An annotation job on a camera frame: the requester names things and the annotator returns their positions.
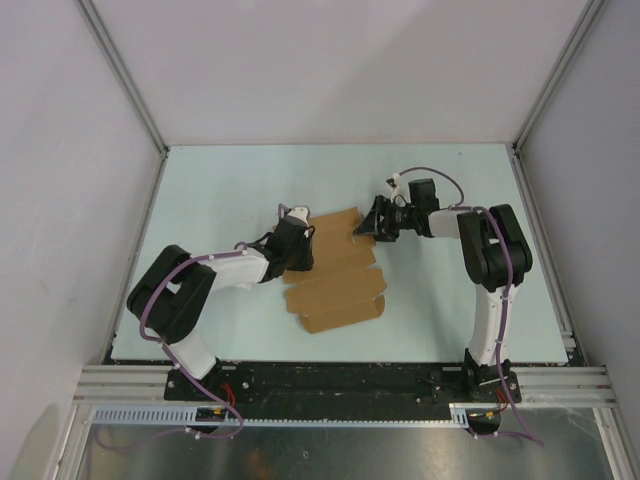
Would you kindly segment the brown cardboard box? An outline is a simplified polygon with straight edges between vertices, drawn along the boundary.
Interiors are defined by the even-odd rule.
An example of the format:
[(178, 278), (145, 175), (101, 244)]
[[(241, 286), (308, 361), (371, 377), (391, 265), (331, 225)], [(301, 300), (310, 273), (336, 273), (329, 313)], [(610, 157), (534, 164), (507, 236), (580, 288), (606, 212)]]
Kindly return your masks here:
[(310, 334), (373, 320), (384, 312), (387, 283), (376, 266), (376, 242), (353, 234), (361, 220), (356, 207), (312, 217), (313, 268), (283, 275), (287, 311)]

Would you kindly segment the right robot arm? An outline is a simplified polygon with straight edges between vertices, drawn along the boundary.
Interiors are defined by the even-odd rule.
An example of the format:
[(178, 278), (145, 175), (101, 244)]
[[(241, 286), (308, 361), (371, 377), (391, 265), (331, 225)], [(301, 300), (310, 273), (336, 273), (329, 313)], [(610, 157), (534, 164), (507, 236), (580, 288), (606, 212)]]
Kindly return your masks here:
[(374, 198), (353, 234), (394, 242), (410, 230), (425, 238), (457, 240), (476, 287), (474, 328), (461, 373), (451, 377), (444, 372), (428, 381), (431, 388), (451, 389), (473, 401), (514, 402), (517, 382), (509, 378), (508, 329), (515, 295), (532, 269), (533, 255), (513, 208), (462, 203), (444, 208), (431, 178), (409, 181), (406, 196), (400, 193), (398, 174), (387, 184), (391, 193)]

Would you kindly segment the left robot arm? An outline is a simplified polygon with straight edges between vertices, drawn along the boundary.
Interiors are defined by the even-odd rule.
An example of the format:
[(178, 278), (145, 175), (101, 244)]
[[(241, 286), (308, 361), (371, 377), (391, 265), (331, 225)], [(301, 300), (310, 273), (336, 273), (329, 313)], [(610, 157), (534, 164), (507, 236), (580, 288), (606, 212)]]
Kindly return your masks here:
[(221, 387), (220, 360), (198, 329), (209, 295), (310, 271), (315, 231), (308, 209), (298, 206), (285, 210), (273, 230), (230, 251), (193, 256), (169, 245), (133, 287), (126, 309), (138, 320), (140, 336), (163, 350), (197, 398), (210, 399)]

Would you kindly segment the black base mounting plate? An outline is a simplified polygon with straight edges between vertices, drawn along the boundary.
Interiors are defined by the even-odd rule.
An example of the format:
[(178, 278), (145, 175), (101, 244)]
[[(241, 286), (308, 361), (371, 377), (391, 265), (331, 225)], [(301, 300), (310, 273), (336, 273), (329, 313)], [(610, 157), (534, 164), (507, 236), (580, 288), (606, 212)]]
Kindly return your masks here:
[(582, 372), (575, 366), (503, 366), (475, 369), (465, 363), (336, 363), (220, 361), (199, 383), (212, 393), (230, 389), (241, 404), (253, 404), (276, 394), (409, 394), (437, 403), (488, 403), (506, 384), (515, 402), (520, 390), (544, 375), (561, 378)]

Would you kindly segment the aluminium frame rail left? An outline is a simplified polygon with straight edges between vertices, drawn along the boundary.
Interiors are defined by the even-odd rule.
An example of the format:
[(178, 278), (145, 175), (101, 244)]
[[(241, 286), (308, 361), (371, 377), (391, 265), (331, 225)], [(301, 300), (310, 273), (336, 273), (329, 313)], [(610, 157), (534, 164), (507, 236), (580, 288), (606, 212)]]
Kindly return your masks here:
[(142, 129), (155, 150), (161, 157), (164, 157), (168, 147), (95, 2), (91, 0), (75, 0), (74, 4), (120, 85)]

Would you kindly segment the aluminium frame rail right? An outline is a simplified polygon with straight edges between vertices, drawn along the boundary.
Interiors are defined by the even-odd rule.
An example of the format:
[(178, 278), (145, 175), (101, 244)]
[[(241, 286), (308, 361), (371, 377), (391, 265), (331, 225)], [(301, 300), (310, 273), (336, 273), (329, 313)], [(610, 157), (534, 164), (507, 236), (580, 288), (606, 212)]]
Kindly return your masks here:
[(607, 0), (589, 0), (586, 2), (541, 91), (512, 142), (512, 148), (515, 153), (521, 152), (525, 147), (608, 5), (609, 1)]

